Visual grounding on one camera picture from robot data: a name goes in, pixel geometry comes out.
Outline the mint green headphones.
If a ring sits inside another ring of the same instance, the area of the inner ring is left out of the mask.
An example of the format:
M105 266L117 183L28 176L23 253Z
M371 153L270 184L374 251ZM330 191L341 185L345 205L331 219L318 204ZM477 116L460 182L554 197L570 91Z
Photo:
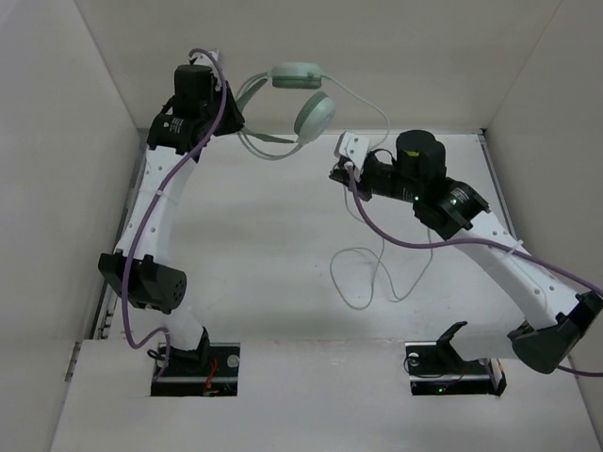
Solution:
M245 125L237 137L246 151L262 160L280 161L319 138L336 111L334 99L323 88L328 78L316 63L282 62L246 80L236 93L239 110L258 113L261 91L269 89L268 106L284 113L290 126L286 130L274 120Z

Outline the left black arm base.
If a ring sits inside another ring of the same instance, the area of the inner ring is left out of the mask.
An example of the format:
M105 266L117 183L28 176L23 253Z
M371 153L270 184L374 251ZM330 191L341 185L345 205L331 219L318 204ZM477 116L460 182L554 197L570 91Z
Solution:
M234 397L238 392L239 343L213 343L206 363L171 358L150 386L153 397Z

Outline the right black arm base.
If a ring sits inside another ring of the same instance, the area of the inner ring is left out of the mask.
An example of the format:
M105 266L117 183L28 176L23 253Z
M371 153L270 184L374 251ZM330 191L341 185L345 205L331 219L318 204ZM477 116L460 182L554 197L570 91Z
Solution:
M499 360L464 361L435 342L406 343L402 365L413 396L501 396L507 388Z

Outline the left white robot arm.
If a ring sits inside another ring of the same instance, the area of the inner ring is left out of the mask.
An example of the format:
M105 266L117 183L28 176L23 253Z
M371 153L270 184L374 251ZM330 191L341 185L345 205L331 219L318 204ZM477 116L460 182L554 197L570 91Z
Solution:
M210 365L211 351L200 343L204 327L184 302L187 276L170 262L171 228L202 148L212 137L233 134L243 124L219 69L178 66L174 94L149 129L130 219L114 251L99 258L101 274L122 300L122 318L129 318L129 308L154 314L171 353L193 374Z

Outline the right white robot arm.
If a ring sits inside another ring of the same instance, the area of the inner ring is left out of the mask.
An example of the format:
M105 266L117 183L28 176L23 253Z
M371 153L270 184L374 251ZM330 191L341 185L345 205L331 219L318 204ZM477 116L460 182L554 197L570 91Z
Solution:
M446 147L425 130L402 132L389 162L369 138L342 133L334 148L331 180L351 192L363 221L383 240L405 249L453 247L478 265L521 311L524 321L508 333L514 358L541 374L562 361L602 312L602 290L526 251L472 186L448 176ZM383 231L364 203L374 196L408 202L415 218L439 241L412 243Z

